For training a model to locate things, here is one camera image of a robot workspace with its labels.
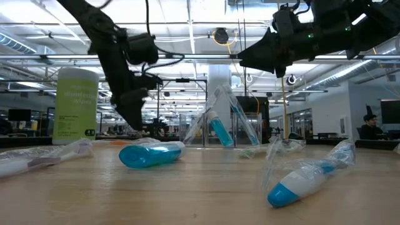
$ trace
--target white plastic cap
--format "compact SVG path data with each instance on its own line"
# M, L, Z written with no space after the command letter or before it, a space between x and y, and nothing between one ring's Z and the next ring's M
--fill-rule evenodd
M209 112L208 112L208 119L209 119L209 121L212 120L212 119L214 119L214 118L216 118L216 117L218 117L218 114L217 114L216 111L209 111Z

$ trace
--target table surface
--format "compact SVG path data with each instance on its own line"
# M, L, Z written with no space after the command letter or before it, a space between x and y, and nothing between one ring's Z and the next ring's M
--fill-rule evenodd
M332 147L307 146L308 156ZM354 170L316 194L272 209L255 192L264 159L190 151L174 164L133 170L120 148L0 181L0 224L399 224L400 155L357 149Z

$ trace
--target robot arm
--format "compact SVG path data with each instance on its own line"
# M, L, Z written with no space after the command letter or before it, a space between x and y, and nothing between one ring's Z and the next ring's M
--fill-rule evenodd
M155 76L135 76L128 63L154 64L158 49L149 34L128 37L126 29L85 0L57 0L81 25L91 40L89 54L97 54L112 92L111 103L126 122L142 130L142 98L163 82Z
M396 36L400 31L400 0L382 4L372 0L304 0L312 9L314 22L301 23L294 6L284 4L273 15L272 26L264 37L240 52L241 66L285 75L294 61L346 50L352 59ZM355 23L362 15L366 17Z

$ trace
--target person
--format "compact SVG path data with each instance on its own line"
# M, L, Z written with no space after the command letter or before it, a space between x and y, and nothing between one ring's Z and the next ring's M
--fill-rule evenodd
M376 126L375 115L365 115L365 124L361 126L360 139L379 140L382 139L378 135L383 134L381 128Z
M0 118L0 135L7 135L13 132L11 123L5 119Z

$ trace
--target wall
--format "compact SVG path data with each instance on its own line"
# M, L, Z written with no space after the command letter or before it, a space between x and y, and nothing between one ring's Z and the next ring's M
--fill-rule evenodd
M346 129L352 131L348 82L330 87L328 93L310 94L305 102L289 102L287 113L312 110L313 133L340 133L340 119L346 118ZM283 107L271 109L270 118L283 115Z

